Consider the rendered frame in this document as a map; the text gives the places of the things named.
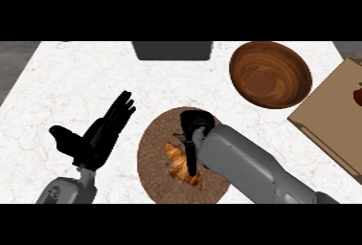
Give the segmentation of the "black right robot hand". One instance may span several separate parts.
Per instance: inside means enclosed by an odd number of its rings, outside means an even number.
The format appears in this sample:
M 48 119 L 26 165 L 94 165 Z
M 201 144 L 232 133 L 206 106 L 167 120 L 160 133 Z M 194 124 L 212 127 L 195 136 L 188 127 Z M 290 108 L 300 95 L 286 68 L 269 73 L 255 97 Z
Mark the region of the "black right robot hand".
M 209 135 L 215 128 L 215 116 L 204 110 L 187 110 L 181 113 L 181 127 L 185 138 L 191 141 L 194 131 L 200 127 L 206 127 L 204 135 Z

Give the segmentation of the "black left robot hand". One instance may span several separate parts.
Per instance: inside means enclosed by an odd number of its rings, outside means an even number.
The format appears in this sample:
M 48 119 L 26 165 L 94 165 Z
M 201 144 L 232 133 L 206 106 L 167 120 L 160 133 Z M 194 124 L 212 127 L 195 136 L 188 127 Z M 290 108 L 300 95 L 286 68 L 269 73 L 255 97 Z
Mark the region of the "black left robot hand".
M 61 125 L 49 129 L 57 149 L 74 158 L 74 166 L 96 171 L 107 163 L 119 134 L 136 111 L 130 97 L 132 93 L 123 91 L 105 116 L 94 122 L 82 136 Z

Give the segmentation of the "round brown placemat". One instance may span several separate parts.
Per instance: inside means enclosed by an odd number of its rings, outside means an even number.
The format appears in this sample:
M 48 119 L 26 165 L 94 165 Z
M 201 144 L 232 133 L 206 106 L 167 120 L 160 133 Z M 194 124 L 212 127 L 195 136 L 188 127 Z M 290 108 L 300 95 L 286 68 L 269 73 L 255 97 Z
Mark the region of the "round brown placemat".
M 181 113 L 195 107 L 179 107 L 166 111 L 151 122 L 139 143 L 138 171 L 142 186 L 156 203 L 215 204 L 229 189 L 229 182 L 203 166 L 198 166 L 203 188 L 197 189 L 170 175 L 172 161 L 164 144 L 170 142 L 184 150 Z

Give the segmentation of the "brown wooden bowl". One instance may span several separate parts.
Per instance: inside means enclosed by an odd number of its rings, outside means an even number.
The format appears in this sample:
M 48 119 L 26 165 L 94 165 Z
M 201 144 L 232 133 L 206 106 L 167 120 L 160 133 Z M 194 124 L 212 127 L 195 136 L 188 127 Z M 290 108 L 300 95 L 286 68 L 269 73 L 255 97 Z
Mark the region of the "brown wooden bowl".
M 294 106 L 312 91 L 314 77 L 305 59 L 272 41 L 250 41 L 235 50 L 229 75 L 241 96 L 263 108 Z

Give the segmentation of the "golden brown croissant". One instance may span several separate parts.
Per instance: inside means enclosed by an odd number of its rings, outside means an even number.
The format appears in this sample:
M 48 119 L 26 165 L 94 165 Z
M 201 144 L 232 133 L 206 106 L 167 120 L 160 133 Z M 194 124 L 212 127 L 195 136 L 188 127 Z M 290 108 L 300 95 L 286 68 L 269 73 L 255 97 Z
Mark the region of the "golden brown croissant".
M 194 176 L 190 175 L 187 165 L 187 154 L 182 149 L 170 142 L 164 143 L 164 150 L 167 158 L 170 160 L 170 176 L 185 182 L 190 186 L 197 189 L 203 189 L 201 174 L 197 173 Z

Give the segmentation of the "dark grey appliance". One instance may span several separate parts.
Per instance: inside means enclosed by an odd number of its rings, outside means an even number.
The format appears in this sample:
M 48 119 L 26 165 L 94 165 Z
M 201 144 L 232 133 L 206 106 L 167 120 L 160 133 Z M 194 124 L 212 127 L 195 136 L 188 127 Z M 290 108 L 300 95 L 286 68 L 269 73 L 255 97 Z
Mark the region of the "dark grey appliance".
M 139 60 L 209 60 L 212 41 L 133 41 Z

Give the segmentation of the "tan cardboard box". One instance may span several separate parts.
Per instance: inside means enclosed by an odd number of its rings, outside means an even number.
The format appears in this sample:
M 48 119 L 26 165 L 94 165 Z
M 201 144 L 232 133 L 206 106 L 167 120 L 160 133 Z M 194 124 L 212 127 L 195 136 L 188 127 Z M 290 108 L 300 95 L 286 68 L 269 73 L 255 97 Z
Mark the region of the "tan cardboard box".
M 289 120 L 362 185 L 362 58 L 346 58 Z

